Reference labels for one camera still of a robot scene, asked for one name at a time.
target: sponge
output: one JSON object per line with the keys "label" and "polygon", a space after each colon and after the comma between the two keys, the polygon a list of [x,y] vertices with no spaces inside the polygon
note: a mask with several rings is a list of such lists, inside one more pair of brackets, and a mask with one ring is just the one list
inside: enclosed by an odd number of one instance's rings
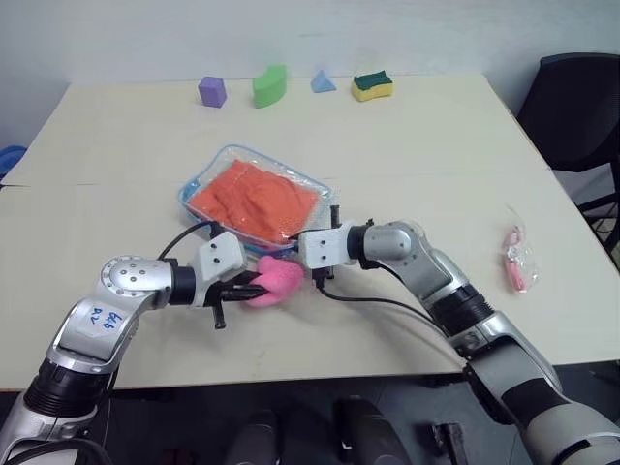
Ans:
{"label": "sponge", "polygon": [[252,79],[252,88],[257,109],[275,104],[287,92],[287,67],[269,66],[262,76]]}
{"label": "sponge", "polygon": [[351,93],[359,102],[387,97],[393,91],[394,83],[385,71],[380,71],[374,75],[354,77],[351,83]]}
{"label": "sponge", "polygon": [[269,292],[248,300],[251,307],[267,307],[289,298],[303,281],[303,268],[294,262],[277,260],[269,255],[261,257],[258,264],[261,276],[254,278],[250,284],[263,286]]}

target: pink item in plastic bag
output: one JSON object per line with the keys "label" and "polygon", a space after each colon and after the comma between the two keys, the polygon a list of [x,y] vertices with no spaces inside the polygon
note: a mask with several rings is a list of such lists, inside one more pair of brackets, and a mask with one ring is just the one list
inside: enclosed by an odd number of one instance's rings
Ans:
{"label": "pink item in plastic bag", "polygon": [[251,307],[267,307],[286,300],[303,281],[303,268],[299,264],[270,256],[259,260],[258,272],[261,276],[254,278],[251,284],[263,286],[269,292],[248,300],[246,303]]}
{"label": "pink item in plastic bag", "polygon": [[514,226],[504,239],[504,267],[512,286],[520,293],[526,293],[539,278],[532,250],[525,240],[525,231]]}

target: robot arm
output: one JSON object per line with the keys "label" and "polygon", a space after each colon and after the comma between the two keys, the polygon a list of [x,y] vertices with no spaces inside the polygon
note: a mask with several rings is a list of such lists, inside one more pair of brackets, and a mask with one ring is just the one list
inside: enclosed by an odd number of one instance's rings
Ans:
{"label": "robot arm", "polygon": [[553,367],[494,311],[463,272],[415,224],[305,232],[299,255],[313,269],[380,262],[416,297],[450,344],[468,360],[465,376],[497,421],[514,423],[532,458],[549,465],[607,465],[620,458],[620,428],[562,395]]}
{"label": "robot arm", "polygon": [[204,244],[188,266],[131,256],[106,263],[95,290],[69,312],[38,376],[9,413],[0,431],[0,463],[26,441],[74,438],[89,425],[143,312],[166,305],[213,306],[216,328],[224,327],[221,299],[265,292],[231,281],[246,265],[244,249],[230,232]]}

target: gray floor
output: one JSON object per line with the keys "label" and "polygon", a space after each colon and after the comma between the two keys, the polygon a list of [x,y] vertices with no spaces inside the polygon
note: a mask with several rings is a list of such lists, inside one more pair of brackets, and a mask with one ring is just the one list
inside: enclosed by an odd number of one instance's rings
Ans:
{"label": "gray floor", "polygon": [[[610,419],[620,418],[615,363],[558,371],[568,396]],[[287,431],[285,465],[337,464],[331,405],[339,397],[357,394],[373,401],[391,421],[415,464],[450,463],[420,445],[427,439],[426,425],[444,421],[462,425],[471,464],[531,463],[514,427],[494,423],[469,387],[455,381],[398,377],[118,391],[112,400],[107,446],[116,465],[157,465],[164,450],[175,449],[190,451],[196,463],[217,465],[247,416],[271,408]],[[0,395],[0,419],[12,399],[10,394]],[[104,423],[102,415],[93,427],[94,439],[103,438]]]}

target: black cable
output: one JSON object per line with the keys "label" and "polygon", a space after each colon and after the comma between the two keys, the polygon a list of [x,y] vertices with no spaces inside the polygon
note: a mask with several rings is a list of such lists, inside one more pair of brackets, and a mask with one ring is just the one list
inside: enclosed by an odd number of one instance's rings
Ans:
{"label": "black cable", "polygon": [[19,453],[9,459],[4,465],[19,465],[33,458],[61,450],[77,450],[83,452],[95,465],[113,465],[108,453],[99,444],[86,439],[66,439],[55,443],[45,443]]}
{"label": "black cable", "polygon": [[319,290],[319,292],[321,294],[323,294],[325,297],[329,297],[332,300],[339,300],[341,302],[374,302],[374,303],[388,303],[390,305],[397,305],[399,307],[402,308],[406,308],[407,310],[409,310],[410,312],[414,312],[419,318],[422,318],[423,320],[427,321],[428,323],[430,323],[431,325],[439,328],[435,322],[433,322],[429,317],[427,317],[426,315],[424,315],[422,312],[420,312],[418,309],[411,307],[409,305],[407,305],[406,303],[402,303],[399,302],[397,300],[391,300],[389,298],[380,298],[380,297],[344,297],[342,295],[334,295],[332,293],[329,293],[328,291],[325,290],[325,288],[323,287],[317,287],[317,289]]}
{"label": "black cable", "polygon": [[175,237],[171,241],[171,243],[166,246],[166,248],[162,251],[162,253],[159,254],[159,257],[157,257],[157,260],[163,260],[168,254],[168,252],[172,249],[172,247],[178,244],[181,241],[181,239],[183,239],[183,237],[185,237],[186,235],[191,234],[195,230],[199,230],[200,228],[203,228],[205,226],[211,226],[212,228],[215,228],[215,225],[219,226],[219,223],[217,221],[209,220],[209,221],[200,221],[194,226],[190,226],[187,230],[185,230],[184,232],[179,234],[177,237]]}
{"label": "black cable", "polygon": [[288,236],[287,239],[288,240],[299,240],[299,237],[302,234],[304,234],[304,233],[311,233],[312,231],[323,231],[323,230],[320,230],[320,229],[302,230],[300,232],[296,232],[295,234]]}
{"label": "black cable", "polygon": [[104,422],[104,437],[101,440],[101,445],[105,449],[106,441],[108,439],[108,429],[109,429],[109,417],[111,415],[112,410],[112,391],[114,390],[114,385],[116,384],[116,378],[118,377],[118,367],[112,373],[112,376],[109,379],[108,388],[106,389],[106,393],[102,396],[102,400],[99,403],[98,413],[103,411],[103,406],[105,403],[108,404],[106,419]]}
{"label": "black cable", "polygon": [[389,274],[391,274],[394,278],[396,278],[401,283],[403,282],[403,278],[398,276],[398,273],[396,271],[394,271],[393,269],[385,266],[383,263],[377,263],[377,265],[379,266],[380,269],[384,269],[385,271],[387,271]]}
{"label": "black cable", "polygon": [[514,431],[514,438],[512,438],[511,455],[508,457],[508,465],[512,465],[512,456],[514,455],[514,446],[516,446],[516,437],[519,435],[518,430]]}

